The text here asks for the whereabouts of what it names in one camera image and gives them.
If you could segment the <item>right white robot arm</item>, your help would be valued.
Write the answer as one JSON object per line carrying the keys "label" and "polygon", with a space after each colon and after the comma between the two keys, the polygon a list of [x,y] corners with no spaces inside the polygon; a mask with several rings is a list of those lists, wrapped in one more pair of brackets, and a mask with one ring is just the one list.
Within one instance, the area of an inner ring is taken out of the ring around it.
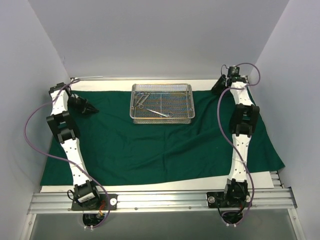
{"label": "right white robot arm", "polygon": [[226,187],[222,193],[223,203],[234,206],[250,198],[247,181],[247,158],[249,144],[256,130],[260,108],[256,106],[249,95],[246,79],[240,76],[227,78],[222,75],[211,89],[212,93],[219,95],[218,104],[221,104],[223,95],[230,91],[235,109],[229,122],[229,132],[232,140],[232,160]]}

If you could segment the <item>wire mesh instrument tray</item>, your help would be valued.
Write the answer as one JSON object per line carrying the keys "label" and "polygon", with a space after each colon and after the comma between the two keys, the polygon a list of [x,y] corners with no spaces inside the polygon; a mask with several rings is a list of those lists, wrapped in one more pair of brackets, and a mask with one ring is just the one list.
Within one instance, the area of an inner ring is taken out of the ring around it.
{"label": "wire mesh instrument tray", "polygon": [[[150,93],[143,103],[143,108],[132,108],[139,93]],[[165,117],[147,111],[151,109],[163,114],[173,113],[173,117]],[[131,89],[129,116],[135,124],[190,124],[195,117],[195,105],[192,86],[179,84],[134,84]]]}

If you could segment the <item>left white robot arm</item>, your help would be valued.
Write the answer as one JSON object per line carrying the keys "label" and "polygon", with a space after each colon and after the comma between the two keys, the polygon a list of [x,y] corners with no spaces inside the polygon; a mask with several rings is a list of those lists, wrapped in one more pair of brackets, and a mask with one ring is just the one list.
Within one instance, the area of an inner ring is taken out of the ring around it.
{"label": "left white robot arm", "polygon": [[72,200],[82,208],[95,210],[100,206],[101,197],[94,181],[87,176],[88,171],[80,149],[80,130],[68,109],[68,103],[75,101],[76,97],[72,95],[71,88],[63,82],[51,87],[48,93],[53,103],[46,122],[70,161]]}

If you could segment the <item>green surgical drape cloth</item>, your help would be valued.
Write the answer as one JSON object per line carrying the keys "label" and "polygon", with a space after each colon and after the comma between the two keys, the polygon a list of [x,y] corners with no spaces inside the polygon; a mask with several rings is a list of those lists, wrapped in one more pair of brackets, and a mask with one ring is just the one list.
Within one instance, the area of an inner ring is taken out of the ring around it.
{"label": "green surgical drape cloth", "polygon": [[227,139],[235,108],[231,93],[194,91],[190,124],[134,124],[128,91],[81,91],[99,112],[70,113],[80,130],[88,173],[104,186],[146,185],[230,173],[233,149]]}

